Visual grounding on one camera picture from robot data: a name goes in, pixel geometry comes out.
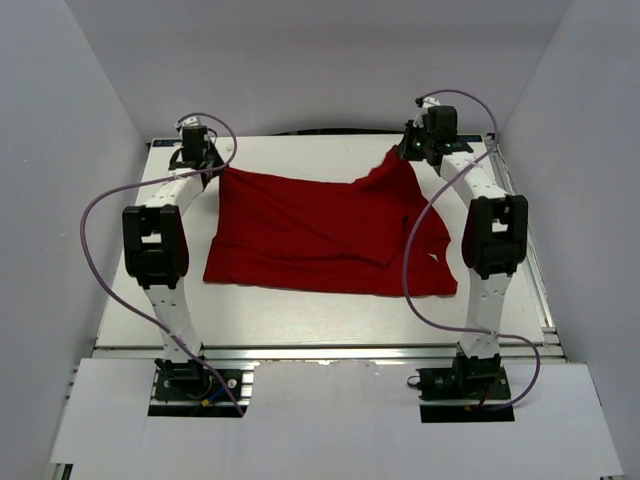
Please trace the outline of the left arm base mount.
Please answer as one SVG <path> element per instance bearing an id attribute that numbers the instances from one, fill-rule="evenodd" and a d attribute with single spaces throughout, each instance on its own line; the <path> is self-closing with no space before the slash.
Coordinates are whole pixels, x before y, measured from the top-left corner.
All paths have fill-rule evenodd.
<path id="1" fill-rule="evenodd" d="M 241 418 L 246 412 L 248 371 L 220 369 L 217 377 L 193 360 L 156 359 L 154 364 L 150 417 Z"/>

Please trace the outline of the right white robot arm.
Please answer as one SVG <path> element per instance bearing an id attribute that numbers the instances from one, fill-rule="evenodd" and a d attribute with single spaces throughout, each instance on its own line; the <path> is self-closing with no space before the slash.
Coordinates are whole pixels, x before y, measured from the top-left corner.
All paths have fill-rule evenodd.
<path id="1" fill-rule="evenodd" d="M 482 169 L 473 148 L 458 137 L 452 106 L 427 97 L 417 102 L 397 147 L 406 161 L 426 161 L 467 208 L 461 255 L 469 269 L 469 299 L 459 352 L 470 359 L 499 353 L 504 297 L 527 250 L 528 201 L 510 195 Z"/>

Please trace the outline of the red t-shirt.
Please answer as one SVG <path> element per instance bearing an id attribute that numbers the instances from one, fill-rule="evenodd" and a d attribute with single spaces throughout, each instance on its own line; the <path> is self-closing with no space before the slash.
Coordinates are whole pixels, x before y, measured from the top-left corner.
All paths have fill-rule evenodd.
<path id="1" fill-rule="evenodd" d="M 414 168 L 389 150 L 350 183 L 230 169 L 203 280 L 321 293 L 452 296 L 450 233 Z"/>

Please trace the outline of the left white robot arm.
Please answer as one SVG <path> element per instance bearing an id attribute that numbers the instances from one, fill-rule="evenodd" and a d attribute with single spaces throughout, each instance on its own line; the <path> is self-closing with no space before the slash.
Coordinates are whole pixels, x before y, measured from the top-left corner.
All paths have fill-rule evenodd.
<path id="1" fill-rule="evenodd" d="M 150 199 L 126 207 L 122 214 L 127 273 L 143 289 L 155 318 L 167 327 L 161 332 L 163 365 L 186 364 L 202 351 L 184 289 L 189 251 L 182 216 L 214 178 L 208 170 L 223 164 L 214 146 L 217 133 L 197 117 L 183 120 L 177 130 L 181 146 L 170 158 L 169 171 L 195 174 L 163 183 Z"/>

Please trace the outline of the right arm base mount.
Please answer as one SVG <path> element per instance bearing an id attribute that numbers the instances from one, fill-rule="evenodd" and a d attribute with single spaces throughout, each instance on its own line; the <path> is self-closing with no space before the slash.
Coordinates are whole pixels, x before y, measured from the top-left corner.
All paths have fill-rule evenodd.
<path id="1" fill-rule="evenodd" d="M 508 423 L 515 420 L 501 357 L 456 356 L 448 367 L 420 368 L 407 378 L 419 392 L 424 424 Z"/>

